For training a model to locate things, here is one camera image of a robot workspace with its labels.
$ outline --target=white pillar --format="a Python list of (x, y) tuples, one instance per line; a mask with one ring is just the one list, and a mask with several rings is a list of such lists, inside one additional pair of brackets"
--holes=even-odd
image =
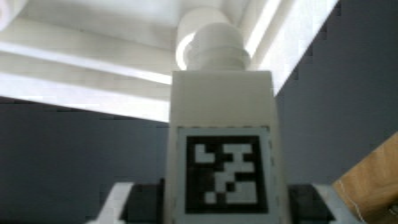
[(232, 25), (206, 25), (195, 33), (190, 47), (188, 70), (245, 70), (250, 59)]
[[(211, 17), (199, 12), (183, 25)], [(172, 74), (163, 223), (289, 224), (271, 75), (245, 71), (240, 31), (211, 21), (177, 44), (188, 71)]]

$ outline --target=white column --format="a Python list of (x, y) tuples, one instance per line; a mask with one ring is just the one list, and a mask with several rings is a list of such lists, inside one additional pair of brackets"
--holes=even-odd
[(206, 25), (195, 33), (190, 48), (188, 70), (245, 70), (250, 59), (232, 25)]

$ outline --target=dark gray wall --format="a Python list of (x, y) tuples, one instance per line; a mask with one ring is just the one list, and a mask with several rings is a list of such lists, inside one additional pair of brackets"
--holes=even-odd
[(277, 96), (289, 182), (330, 183), (398, 131), (398, 1), (341, 1)]
[[(398, 130), (398, 1), (337, 7), (277, 96), (289, 183), (330, 183)], [(0, 223), (81, 223), (163, 177), (167, 124), (0, 104)]]
[(163, 177), (167, 125), (0, 104), (0, 223), (83, 223), (113, 182)]

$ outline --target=cylindrical white pipe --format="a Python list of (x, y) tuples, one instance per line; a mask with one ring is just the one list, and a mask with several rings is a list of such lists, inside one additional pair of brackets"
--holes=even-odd
[(28, 0), (0, 0), (0, 31), (7, 28)]
[(177, 41), (176, 41), (176, 61), (181, 70), (186, 69), (186, 54), (190, 51), (190, 42), (193, 40), (197, 30), (213, 23), (229, 24), (229, 20), (222, 12), (213, 8), (197, 8), (183, 16), (177, 25)]
[(204, 26), (188, 51), (188, 70), (245, 70), (248, 54), (238, 29), (225, 23)]

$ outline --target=brown object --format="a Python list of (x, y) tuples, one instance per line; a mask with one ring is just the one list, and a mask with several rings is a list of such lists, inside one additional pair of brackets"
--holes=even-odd
[(398, 132), (332, 184), (339, 197), (367, 224), (398, 223), (389, 206), (398, 202)]

